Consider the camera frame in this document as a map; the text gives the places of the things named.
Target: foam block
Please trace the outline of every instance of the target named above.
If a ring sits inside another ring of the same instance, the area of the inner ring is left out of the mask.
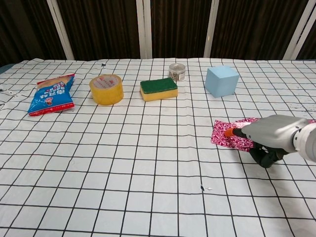
[[[205,88],[215,98],[235,92],[239,74],[228,66],[207,69]]]
[[[140,82],[140,92],[145,101],[162,100],[178,96],[178,86],[171,78]]]

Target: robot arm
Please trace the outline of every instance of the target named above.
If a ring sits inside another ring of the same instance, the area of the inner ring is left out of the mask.
[[[252,140],[255,146],[249,152],[264,168],[293,152],[316,162],[316,123],[309,124],[304,118],[273,115],[243,128],[231,128],[225,136]]]

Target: tape roll center hole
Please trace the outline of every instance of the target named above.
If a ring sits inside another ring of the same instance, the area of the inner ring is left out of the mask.
[[[116,77],[107,76],[107,77],[99,77],[94,82],[93,85],[96,88],[100,89],[106,89],[111,88],[113,86],[116,86],[119,83],[118,79]]]

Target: light blue cube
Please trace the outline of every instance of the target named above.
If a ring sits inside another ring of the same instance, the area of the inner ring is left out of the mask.
[[[215,98],[235,92],[239,74],[228,66],[207,69],[205,88]]]

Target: jar lid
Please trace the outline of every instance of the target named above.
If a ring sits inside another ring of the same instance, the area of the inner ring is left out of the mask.
[[[186,66],[181,63],[173,63],[169,66],[169,70],[172,70],[174,72],[183,72],[186,70]]]

